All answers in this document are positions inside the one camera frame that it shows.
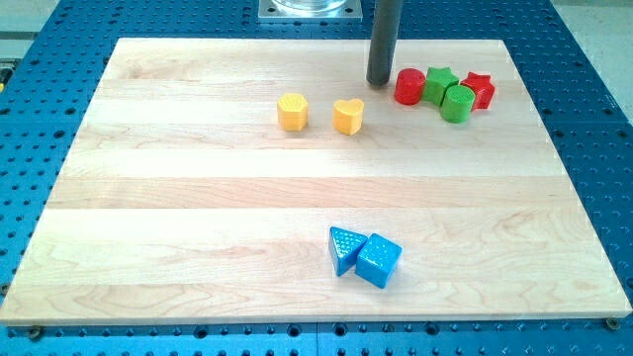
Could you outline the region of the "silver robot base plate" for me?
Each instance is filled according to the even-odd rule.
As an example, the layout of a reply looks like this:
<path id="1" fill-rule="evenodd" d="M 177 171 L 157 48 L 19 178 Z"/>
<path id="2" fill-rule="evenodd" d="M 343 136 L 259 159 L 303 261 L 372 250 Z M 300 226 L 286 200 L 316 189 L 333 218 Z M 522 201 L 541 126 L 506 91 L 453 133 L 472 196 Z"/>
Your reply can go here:
<path id="1" fill-rule="evenodd" d="M 360 0 L 257 0 L 260 22 L 359 21 L 363 19 Z"/>

